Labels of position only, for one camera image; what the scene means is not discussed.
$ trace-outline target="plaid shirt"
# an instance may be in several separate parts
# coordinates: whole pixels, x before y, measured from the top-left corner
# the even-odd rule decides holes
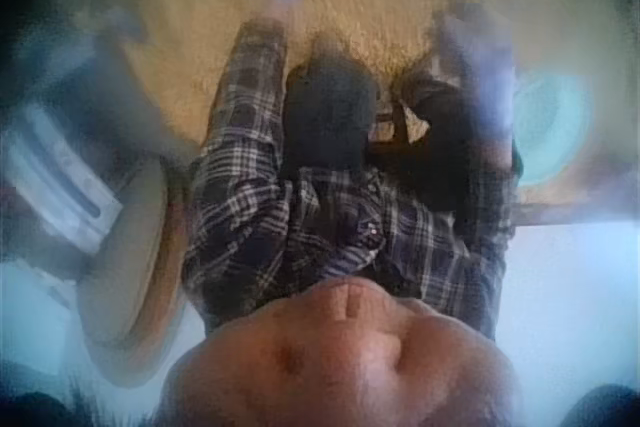
[[[194,165],[183,284],[207,330],[360,275],[493,338],[515,176],[475,161],[455,219],[373,168],[281,179],[285,58],[281,26],[241,28]]]

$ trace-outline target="person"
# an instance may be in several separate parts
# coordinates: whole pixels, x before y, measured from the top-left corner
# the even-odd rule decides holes
[[[467,6],[437,22],[460,88],[421,61],[394,82],[429,138],[465,152],[443,180],[427,165],[447,152],[414,151],[425,169],[409,185],[367,161],[377,86],[339,43],[320,36],[285,95],[293,1],[267,0],[242,25],[219,82],[183,270],[208,336],[172,368],[160,422],[518,423],[518,382],[494,343],[517,181],[508,43]],[[460,179],[454,212],[429,207],[429,180]]]

